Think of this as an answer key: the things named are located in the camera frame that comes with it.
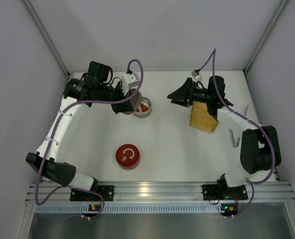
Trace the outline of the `beige round lid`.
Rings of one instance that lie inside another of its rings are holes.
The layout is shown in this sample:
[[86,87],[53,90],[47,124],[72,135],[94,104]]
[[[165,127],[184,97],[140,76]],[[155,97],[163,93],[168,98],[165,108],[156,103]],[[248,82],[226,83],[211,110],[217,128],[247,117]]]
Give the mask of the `beige round lid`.
[[134,113],[139,108],[141,104],[141,100],[142,100],[142,94],[138,92],[137,94],[135,94],[135,96],[131,100],[129,100],[131,108],[123,112],[123,114],[130,115]]

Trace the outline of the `metal serving tongs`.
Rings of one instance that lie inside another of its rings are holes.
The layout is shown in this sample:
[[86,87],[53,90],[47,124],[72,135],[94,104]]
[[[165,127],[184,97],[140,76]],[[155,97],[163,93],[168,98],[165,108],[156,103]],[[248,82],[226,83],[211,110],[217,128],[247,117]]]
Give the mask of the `metal serving tongs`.
[[[249,109],[249,105],[246,105],[246,107],[244,108],[244,116],[247,116],[247,112],[248,112],[248,109]],[[233,133],[233,130],[231,130],[230,128],[228,129],[229,131],[229,136],[230,136],[230,140],[231,140],[231,143],[232,143],[232,146],[234,148],[237,148],[239,146],[239,143],[240,143],[240,137],[235,137],[234,136],[234,133]]]

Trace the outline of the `red round lid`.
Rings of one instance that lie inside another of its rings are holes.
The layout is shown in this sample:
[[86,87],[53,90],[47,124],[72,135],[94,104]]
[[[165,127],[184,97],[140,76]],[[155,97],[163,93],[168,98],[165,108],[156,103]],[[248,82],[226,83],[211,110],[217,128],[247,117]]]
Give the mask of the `red round lid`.
[[130,163],[140,161],[140,152],[133,144],[124,144],[120,146],[115,153],[116,162]]

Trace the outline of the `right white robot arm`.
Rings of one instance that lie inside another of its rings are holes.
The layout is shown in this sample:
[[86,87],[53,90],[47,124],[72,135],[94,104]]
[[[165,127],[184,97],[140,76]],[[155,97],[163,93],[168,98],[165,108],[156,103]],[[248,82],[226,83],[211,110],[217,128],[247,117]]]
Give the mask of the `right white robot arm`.
[[204,103],[208,114],[231,129],[240,139],[240,162],[229,172],[222,174],[215,185],[212,199],[248,199],[241,196],[245,183],[252,185],[266,182],[280,165],[281,153],[277,130],[262,126],[232,109],[233,104],[225,97],[225,82],[221,76],[211,76],[208,87],[198,88],[197,82],[187,78],[184,84],[167,98],[171,103],[190,107]]

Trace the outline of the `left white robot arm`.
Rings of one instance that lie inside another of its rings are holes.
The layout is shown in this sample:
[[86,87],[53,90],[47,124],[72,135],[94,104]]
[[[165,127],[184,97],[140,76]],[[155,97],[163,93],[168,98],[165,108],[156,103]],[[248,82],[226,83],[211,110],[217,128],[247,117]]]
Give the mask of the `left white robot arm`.
[[64,89],[55,121],[47,136],[26,162],[37,172],[38,179],[49,179],[61,186],[95,192],[98,181],[79,173],[76,166],[66,162],[67,151],[83,116],[93,104],[111,105],[115,114],[131,114],[134,101],[140,97],[143,75],[130,68],[114,83],[111,67],[92,61],[81,78],[70,79]]

